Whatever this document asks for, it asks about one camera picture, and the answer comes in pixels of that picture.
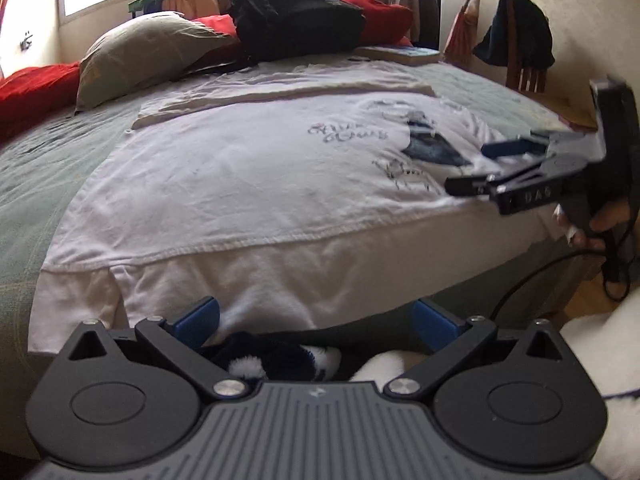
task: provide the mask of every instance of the pillow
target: pillow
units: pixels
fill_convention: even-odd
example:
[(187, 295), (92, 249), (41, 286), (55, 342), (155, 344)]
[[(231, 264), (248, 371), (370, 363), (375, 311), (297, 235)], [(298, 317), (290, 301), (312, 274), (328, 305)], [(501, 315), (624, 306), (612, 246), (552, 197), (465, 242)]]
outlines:
[(0, 81), (0, 146), (76, 102), (78, 62), (23, 68)]
[(80, 62), (77, 110), (171, 79), (204, 54), (233, 43), (174, 12), (146, 14), (103, 35)]
[(367, 20), (360, 35), (360, 46), (396, 44), (414, 22), (414, 12), (400, 5), (387, 5), (377, 0), (342, 1), (360, 7)]
[(238, 33), (236, 32), (236, 26), (234, 25), (234, 20), (231, 19), (231, 16), (228, 14), (222, 14), (221, 16), (205, 16), (204, 18), (196, 18), (193, 20), (194, 22), (202, 23), (206, 27), (212, 28), (216, 32), (221, 32), (222, 34), (228, 34), (233, 36), (234, 38), (238, 38)]

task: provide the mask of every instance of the backpack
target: backpack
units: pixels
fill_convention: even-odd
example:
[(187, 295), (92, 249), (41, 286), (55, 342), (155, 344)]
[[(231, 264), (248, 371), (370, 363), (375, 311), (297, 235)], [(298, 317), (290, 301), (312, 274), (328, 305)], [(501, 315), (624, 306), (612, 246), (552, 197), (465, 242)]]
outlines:
[(229, 14), (256, 61), (353, 50), (365, 25), (342, 0), (230, 0)]

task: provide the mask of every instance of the green bedsheet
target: green bedsheet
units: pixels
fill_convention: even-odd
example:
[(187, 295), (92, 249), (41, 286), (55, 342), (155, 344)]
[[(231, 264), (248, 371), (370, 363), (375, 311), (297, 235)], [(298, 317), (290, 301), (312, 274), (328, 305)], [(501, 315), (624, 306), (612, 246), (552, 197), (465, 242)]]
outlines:
[[(282, 62), (283, 69), (292, 61)], [(484, 78), (438, 64), (437, 94), (475, 111), (507, 137), (559, 126), (554, 114)], [(0, 450), (36, 456), (24, 404), (47, 360), (28, 356), (27, 328), (36, 280), (50, 240), (71, 199), (109, 155), (140, 105), (157, 87), (73, 116), (70, 110), (0, 151)]]

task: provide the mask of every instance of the chair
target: chair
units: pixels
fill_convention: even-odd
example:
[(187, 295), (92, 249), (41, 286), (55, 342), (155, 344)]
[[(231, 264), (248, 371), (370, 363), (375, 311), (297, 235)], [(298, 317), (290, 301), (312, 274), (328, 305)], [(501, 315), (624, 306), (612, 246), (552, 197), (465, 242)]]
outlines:
[(518, 28), (513, 0), (507, 1), (507, 81), (506, 87), (518, 92), (544, 92), (546, 69), (523, 68), (518, 53)]

